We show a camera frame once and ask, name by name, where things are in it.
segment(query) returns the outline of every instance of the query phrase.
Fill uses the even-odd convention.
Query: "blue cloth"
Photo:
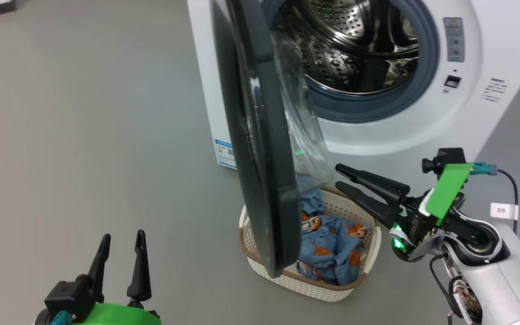
[[[343,218],[314,216],[303,221],[298,272],[328,284],[351,284],[358,278],[367,234],[367,226]]]
[[[311,190],[302,195],[302,210],[310,216],[323,214],[325,209],[320,189]]]

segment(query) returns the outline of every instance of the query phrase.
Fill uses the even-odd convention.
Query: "green plastic part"
[[[472,169],[473,163],[469,162],[468,164],[448,164],[442,171],[439,183],[427,203],[427,212],[438,219],[437,226],[440,226]]]
[[[159,318],[135,307],[97,304],[82,323],[85,325],[162,325]]]

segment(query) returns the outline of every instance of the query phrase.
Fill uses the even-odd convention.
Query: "cartoon print fabric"
[[[343,286],[354,282],[368,227],[331,216],[303,216],[303,220],[298,272],[328,284]]]

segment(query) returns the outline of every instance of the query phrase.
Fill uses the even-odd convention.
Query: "washing machine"
[[[219,164],[237,168],[218,68],[234,49],[216,47],[233,37],[221,27],[228,6],[188,0],[188,8],[211,145]],[[420,161],[438,148],[462,147],[474,160],[520,88],[520,1],[264,0],[259,8],[302,49],[333,162],[413,190],[434,181]]]
[[[462,147],[473,161],[520,88],[520,1],[188,8],[217,162],[239,169],[272,274],[297,257],[286,249],[297,220],[286,216],[297,216],[303,192],[343,179],[335,164],[421,194],[435,183],[421,160]]]

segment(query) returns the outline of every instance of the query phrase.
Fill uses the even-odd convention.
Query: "white plastic basket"
[[[358,279],[351,284],[345,286],[334,286],[307,279],[298,274],[295,264],[285,268],[283,275],[280,276],[280,278],[272,279],[268,276],[268,272],[266,272],[266,269],[262,265],[258,255],[256,240],[254,239],[254,233],[250,226],[248,212],[245,205],[240,214],[239,241],[242,251],[244,251],[248,258],[248,263],[250,263],[250,266],[252,266],[252,269],[256,273],[274,283],[280,284],[280,286],[304,294],[305,296],[335,302],[348,297],[348,295],[353,292],[354,288],[361,284],[361,282],[363,282],[367,277],[368,273],[370,273],[378,255],[378,249],[380,249],[382,233],[374,218],[344,195],[336,193],[331,189],[324,188],[322,189],[322,202],[326,205],[326,211],[324,214],[353,220],[354,222],[365,224],[370,227],[370,231],[364,240],[365,250],[361,255],[360,275]]]

